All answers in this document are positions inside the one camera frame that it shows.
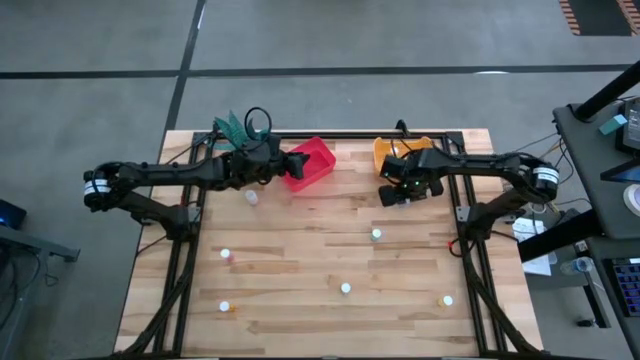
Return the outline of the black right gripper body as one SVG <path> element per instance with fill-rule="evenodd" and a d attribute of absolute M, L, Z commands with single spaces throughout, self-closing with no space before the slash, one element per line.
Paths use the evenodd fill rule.
<path fill-rule="evenodd" d="M 435 179 L 435 173 L 426 168 L 404 167 L 399 173 L 397 199 L 418 201 L 427 197 L 427 190 Z"/>

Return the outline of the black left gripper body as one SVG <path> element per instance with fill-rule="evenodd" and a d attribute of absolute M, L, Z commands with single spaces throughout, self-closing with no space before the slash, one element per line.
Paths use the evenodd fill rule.
<path fill-rule="evenodd" d="M 253 150 L 253 180 L 267 184 L 273 177 L 284 176 L 286 152 L 279 146 L 259 146 Z"/>

